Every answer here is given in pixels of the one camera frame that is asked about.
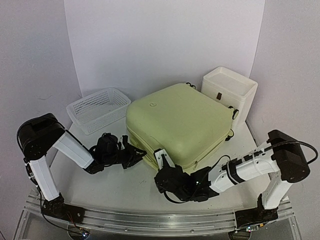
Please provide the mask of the pale green hard-shell suitcase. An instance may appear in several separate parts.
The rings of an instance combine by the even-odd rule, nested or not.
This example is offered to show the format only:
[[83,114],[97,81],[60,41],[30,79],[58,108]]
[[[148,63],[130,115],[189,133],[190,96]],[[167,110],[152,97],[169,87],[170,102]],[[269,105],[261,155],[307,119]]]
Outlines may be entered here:
[[177,83],[133,101],[125,120],[130,143],[147,152],[146,164],[158,170],[154,152],[164,149],[191,173],[230,136],[234,111],[186,83]]

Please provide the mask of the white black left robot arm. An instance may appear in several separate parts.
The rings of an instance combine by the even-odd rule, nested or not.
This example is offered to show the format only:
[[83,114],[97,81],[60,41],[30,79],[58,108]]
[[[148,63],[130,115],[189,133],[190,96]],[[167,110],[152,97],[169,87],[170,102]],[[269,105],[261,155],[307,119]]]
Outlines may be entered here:
[[131,145],[127,135],[119,141],[111,133],[103,133],[96,145],[87,148],[52,113],[24,122],[17,130],[16,140],[24,155],[28,177],[40,193],[41,213],[77,223],[83,220],[85,209],[65,203],[47,162],[50,149],[63,153],[90,175],[113,165],[130,168],[147,154],[145,150]]

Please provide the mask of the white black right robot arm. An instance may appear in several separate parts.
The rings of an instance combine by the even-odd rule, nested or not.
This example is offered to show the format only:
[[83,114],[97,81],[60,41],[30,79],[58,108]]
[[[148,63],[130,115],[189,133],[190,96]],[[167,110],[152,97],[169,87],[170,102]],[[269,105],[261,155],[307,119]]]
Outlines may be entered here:
[[205,202],[231,187],[272,174],[267,188],[258,196],[257,206],[234,213],[236,229],[240,230],[275,221],[281,200],[293,184],[309,176],[309,165],[319,153],[309,143],[275,129],[268,133],[266,142],[246,155],[234,159],[227,155],[227,162],[216,162],[191,174],[173,163],[165,149],[157,149],[153,155],[159,168],[155,185],[171,203],[174,200],[168,193],[174,194],[177,204]]

